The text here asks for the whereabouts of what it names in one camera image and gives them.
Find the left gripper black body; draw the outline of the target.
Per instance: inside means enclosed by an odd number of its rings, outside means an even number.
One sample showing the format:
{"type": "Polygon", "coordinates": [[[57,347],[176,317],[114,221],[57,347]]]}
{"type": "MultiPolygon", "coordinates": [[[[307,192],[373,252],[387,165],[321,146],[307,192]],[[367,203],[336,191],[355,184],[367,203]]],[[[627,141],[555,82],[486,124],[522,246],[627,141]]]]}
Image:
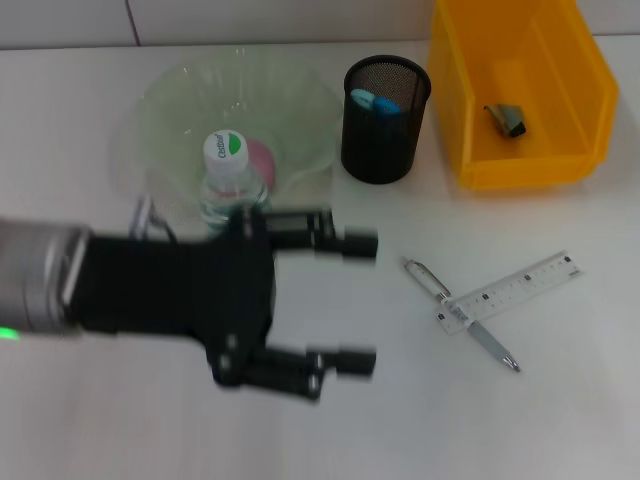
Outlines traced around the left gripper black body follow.
{"type": "Polygon", "coordinates": [[[190,338],[217,384],[276,388],[264,362],[273,289],[267,216],[247,209],[208,240],[90,235],[65,313],[88,332],[190,338]]]}

